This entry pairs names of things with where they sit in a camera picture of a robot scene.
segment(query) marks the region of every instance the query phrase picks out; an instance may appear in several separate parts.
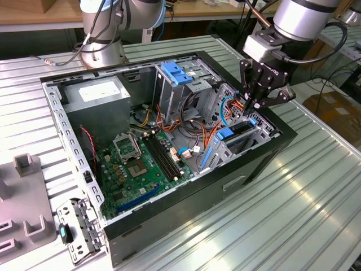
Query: robotic arm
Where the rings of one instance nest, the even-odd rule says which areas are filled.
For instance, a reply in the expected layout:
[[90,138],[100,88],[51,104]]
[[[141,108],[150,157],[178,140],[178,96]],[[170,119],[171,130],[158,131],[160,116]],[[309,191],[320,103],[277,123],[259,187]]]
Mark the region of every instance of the robotic arm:
[[[268,107],[285,103],[296,97],[288,90],[289,74],[282,70],[280,63],[308,64],[323,60],[337,52],[347,39],[347,28],[340,22],[327,23],[341,0],[283,0],[274,17],[272,26],[255,9],[253,13],[266,29],[248,36],[243,51],[253,60],[240,62],[241,93],[246,98],[245,112],[254,108]],[[329,54],[310,60],[291,59],[282,52],[284,45],[292,41],[310,41],[325,28],[340,27],[343,39]],[[281,88],[274,98],[270,93]]]
[[86,66],[98,68],[126,62],[120,31],[158,27],[165,0],[81,0],[80,8],[85,35],[90,33],[81,58]]

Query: yellow wire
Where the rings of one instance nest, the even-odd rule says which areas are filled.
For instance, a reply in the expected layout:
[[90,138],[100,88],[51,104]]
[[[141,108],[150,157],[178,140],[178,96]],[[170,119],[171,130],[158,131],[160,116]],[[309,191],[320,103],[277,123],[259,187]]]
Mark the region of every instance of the yellow wire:
[[144,127],[147,125],[148,123],[148,120],[149,120],[149,113],[150,113],[150,110],[147,110],[147,116],[146,116],[146,119],[143,121],[142,124],[138,125],[138,127]]

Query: motherboard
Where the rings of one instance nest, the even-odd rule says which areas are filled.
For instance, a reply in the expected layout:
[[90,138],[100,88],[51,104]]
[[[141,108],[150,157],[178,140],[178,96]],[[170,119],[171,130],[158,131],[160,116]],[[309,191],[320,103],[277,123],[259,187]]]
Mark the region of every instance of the motherboard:
[[[96,153],[102,171],[99,183],[105,198],[102,213],[107,219],[193,177],[182,159],[173,160],[174,148],[164,132],[124,138],[123,141],[116,138],[113,145]],[[137,148],[140,155],[125,161],[124,156],[136,154]]]

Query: workbench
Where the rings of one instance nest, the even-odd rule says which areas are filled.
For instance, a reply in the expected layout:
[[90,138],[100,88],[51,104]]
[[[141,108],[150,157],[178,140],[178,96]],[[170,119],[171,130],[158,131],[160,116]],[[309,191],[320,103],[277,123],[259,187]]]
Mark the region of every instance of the workbench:
[[[240,79],[237,52],[211,36],[125,46],[131,62],[205,50]],[[72,53],[49,55],[61,62]],[[83,70],[79,59],[52,67],[33,58],[0,61],[0,163],[41,158],[56,208],[82,197],[39,77]],[[361,253],[361,154],[295,101],[273,107],[298,136],[240,191],[140,251],[118,270],[347,270]],[[1,270],[75,269],[60,236]],[[99,253],[77,270],[110,270]]]

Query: blue pcie slot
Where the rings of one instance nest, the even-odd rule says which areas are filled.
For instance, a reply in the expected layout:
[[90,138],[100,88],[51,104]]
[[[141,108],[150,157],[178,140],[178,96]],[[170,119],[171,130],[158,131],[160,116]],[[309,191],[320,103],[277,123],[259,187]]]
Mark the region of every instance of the blue pcie slot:
[[139,203],[141,203],[141,202],[143,202],[143,201],[145,201],[145,200],[147,200],[147,199],[149,199],[151,197],[153,197],[157,193],[157,191],[158,191],[158,189],[160,187],[161,186],[159,185],[156,188],[154,188],[152,191],[149,191],[148,193],[146,193],[144,195],[141,195],[140,197],[138,197],[136,199],[133,199],[132,201],[130,201],[130,202],[126,203],[126,204],[123,204],[122,206],[119,206],[117,208],[117,212],[120,213],[122,211],[125,211],[125,210],[127,210],[127,209],[129,209],[129,208],[131,208],[131,207],[133,207],[133,206],[135,206],[135,205],[137,205],[137,204],[139,204]]

